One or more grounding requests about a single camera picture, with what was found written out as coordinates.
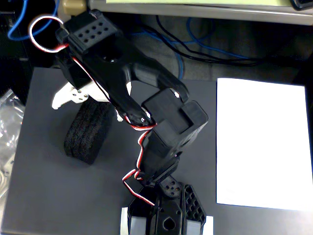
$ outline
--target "black plastic bracket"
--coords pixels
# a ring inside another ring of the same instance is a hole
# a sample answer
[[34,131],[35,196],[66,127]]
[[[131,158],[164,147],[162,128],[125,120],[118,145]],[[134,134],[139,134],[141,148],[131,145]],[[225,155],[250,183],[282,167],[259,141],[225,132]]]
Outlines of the black plastic bracket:
[[134,199],[128,209],[129,223],[133,216],[145,217],[146,235],[187,235],[187,220],[191,220],[200,222],[202,234],[206,216],[192,186],[178,183],[171,176],[160,185],[162,188],[166,186],[169,194],[164,195],[157,193],[155,188],[144,187],[140,194],[149,200],[154,199],[155,206]]

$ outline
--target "black robotic arm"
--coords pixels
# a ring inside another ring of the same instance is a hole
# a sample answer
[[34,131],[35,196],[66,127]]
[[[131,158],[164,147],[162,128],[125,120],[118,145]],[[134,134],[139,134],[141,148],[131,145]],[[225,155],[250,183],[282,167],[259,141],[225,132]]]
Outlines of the black robotic arm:
[[[184,147],[207,124],[207,114],[197,102],[187,102],[183,83],[133,46],[101,12],[73,17],[56,36],[69,45],[57,58],[71,85],[80,90],[91,78],[132,128],[145,131],[138,140],[142,149],[135,169],[123,178],[136,196],[129,205],[130,222],[134,216],[145,217],[148,235],[200,234],[204,209],[192,186],[179,183],[171,174]],[[126,89],[131,81],[152,85],[159,92],[139,105]],[[129,180],[142,184],[140,193],[132,190]],[[188,221],[198,222],[199,231],[191,232]]]

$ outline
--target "mounting holes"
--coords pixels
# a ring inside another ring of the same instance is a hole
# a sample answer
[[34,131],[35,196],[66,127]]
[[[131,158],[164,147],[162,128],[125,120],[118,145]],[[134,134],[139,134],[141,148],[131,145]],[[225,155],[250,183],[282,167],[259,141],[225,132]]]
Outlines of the mounting holes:
[[163,222],[163,226],[166,230],[173,230],[175,228],[175,222],[171,218],[167,218]]
[[187,193],[192,193],[191,187],[187,187],[187,188],[186,188],[186,192],[187,192]]

